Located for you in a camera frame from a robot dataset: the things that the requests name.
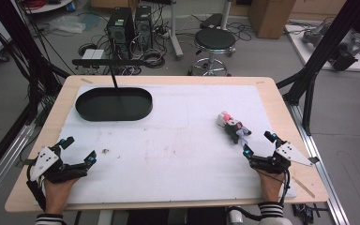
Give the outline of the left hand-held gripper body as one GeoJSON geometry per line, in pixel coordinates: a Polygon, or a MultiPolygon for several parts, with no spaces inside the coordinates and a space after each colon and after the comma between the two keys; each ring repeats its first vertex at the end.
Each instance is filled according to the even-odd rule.
{"type": "Polygon", "coordinates": [[[28,167],[27,178],[30,181],[37,181],[43,176],[52,183],[63,183],[86,176],[89,170],[89,157],[86,157],[82,163],[69,165],[60,157],[62,150],[63,147],[60,145],[44,146],[28,167]]]}

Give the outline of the black plush toy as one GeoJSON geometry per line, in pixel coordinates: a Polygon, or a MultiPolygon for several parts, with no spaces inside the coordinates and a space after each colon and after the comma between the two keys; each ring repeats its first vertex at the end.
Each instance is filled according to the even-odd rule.
{"type": "Polygon", "coordinates": [[[229,120],[225,124],[224,129],[235,144],[241,143],[244,145],[248,143],[247,136],[251,134],[251,131],[240,121],[234,119],[229,120]]]}

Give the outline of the white and pink plush toy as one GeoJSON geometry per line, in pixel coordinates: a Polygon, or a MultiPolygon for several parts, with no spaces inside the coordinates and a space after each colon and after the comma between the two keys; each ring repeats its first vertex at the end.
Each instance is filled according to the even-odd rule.
{"type": "Polygon", "coordinates": [[[225,125],[229,120],[231,120],[233,117],[228,112],[221,112],[217,116],[217,125],[221,128],[224,128],[225,125]]]}

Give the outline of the person's right hand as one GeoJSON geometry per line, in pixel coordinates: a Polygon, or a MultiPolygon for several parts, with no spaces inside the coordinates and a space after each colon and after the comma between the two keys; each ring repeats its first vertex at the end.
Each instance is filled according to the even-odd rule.
{"type": "Polygon", "coordinates": [[[264,202],[279,202],[279,192],[285,180],[285,174],[269,173],[257,170],[261,181],[261,195],[264,202]]]}

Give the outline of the person's left hand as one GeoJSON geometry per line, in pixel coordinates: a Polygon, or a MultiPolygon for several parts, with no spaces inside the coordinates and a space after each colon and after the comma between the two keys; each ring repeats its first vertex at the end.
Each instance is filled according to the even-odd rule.
{"type": "Polygon", "coordinates": [[[78,179],[71,179],[63,183],[52,183],[47,180],[44,183],[46,191],[46,214],[62,215],[68,205],[68,197],[72,187],[78,179]]]}

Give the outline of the thin wooden stick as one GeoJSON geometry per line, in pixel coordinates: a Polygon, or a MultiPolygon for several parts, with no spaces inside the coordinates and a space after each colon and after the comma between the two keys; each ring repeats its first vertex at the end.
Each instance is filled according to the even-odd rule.
{"type": "Polygon", "coordinates": [[[311,198],[315,198],[316,195],[306,186],[304,185],[300,180],[292,176],[292,180],[300,187],[302,188],[308,195],[311,196],[311,198]]]}

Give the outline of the black oval tray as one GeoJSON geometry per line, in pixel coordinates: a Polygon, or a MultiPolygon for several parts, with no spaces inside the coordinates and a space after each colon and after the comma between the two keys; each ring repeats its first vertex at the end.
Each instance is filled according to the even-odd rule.
{"type": "Polygon", "coordinates": [[[91,122],[136,121],[153,109],[152,95],[136,87],[99,87],[81,94],[75,103],[79,116],[91,122]]]}

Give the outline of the black parts on floor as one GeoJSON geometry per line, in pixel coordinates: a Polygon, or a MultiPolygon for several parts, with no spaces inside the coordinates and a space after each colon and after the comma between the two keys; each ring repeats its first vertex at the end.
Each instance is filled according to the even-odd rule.
{"type": "Polygon", "coordinates": [[[305,203],[292,205],[293,215],[299,218],[303,225],[312,225],[314,223],[314,215],[317,215],[319,218],[323,211],[326,211],[326,208],[320,208],[316,203],[314,203],[313,206],[308,206],[305,203]]]}

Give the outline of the white floor board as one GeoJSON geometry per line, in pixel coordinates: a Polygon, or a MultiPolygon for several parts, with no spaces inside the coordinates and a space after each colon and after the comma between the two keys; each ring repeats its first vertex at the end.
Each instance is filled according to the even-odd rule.
{"type": "MultiPolygon", "coordinates": [[[[301,26],[297,25],[286,25],[286,31],[288,32],[288,37],[290,38],[292,45],[296,49],[302,63],[305,65],[314,52],[315,48],[310,43],[304,43],[302,37],[304,31],[301,26]]],[[[360,54],[355,56],[357,61],[350,65],[347,68],[347,71],[360,72],[360,54]]]]}

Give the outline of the black device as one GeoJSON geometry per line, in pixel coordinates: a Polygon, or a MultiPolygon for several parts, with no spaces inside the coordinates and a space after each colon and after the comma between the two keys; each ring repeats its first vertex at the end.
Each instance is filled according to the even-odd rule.
{"type": "Polygon", "coordinates": [[[344,71],[357,62],[355,56],[359,53],[360,38],[348,32],[329,56],[328,62],[335,71],[344,71]]]}

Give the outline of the black round stool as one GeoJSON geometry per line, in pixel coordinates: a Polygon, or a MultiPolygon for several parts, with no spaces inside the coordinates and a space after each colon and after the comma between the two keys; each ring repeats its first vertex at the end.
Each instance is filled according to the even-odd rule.
{"type": "Polygon", "coordinates": [[[231,77],[226,65],[216,56],[226,54],[231,56],[235,50],[235,37],[226,30],[205,28],[195,34],[194,44],[196,54],[207,53],[208,56],[196,61],[189,69],[189,76],[224,76],[231,77]]]}

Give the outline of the clear plastic bag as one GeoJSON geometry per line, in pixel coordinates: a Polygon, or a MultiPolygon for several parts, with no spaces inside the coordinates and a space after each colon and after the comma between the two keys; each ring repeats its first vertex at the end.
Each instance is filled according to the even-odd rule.
{"type": "Polygon", "coordinates": [[[86,24],[80,22],[78,16],[61,16],[50,21],[49,25],[52,30],[60,30],[73,34],[80,34],[86,28],[86,24]]]}

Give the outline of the cardboard box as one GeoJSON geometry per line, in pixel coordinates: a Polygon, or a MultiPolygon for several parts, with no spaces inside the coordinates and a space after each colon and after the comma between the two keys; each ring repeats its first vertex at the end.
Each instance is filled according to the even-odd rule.
{"type": "Polygon", "coordinates": [[[252,0],[248,20],[257,38],[281,37],[296,0],[252,0]]]}

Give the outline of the black flat bag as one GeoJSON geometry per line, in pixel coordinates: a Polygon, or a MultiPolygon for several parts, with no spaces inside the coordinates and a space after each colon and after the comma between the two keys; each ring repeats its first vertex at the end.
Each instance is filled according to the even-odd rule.
{"type": "Polygon", "coordinates": [[[221,25],[222,14],[215,13],[200,23],[200,28],[216,28],[221,25]]]}

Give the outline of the slim black computer tower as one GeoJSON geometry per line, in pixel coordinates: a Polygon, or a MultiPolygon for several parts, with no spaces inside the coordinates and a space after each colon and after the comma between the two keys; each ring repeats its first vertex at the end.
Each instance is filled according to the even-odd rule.
{"type": "Polygon", "coordinates": [[[153,48],[152,14],[150,6],[137,6],[135,11],[135,28],[139,47],[146,51],[153,48]]]}

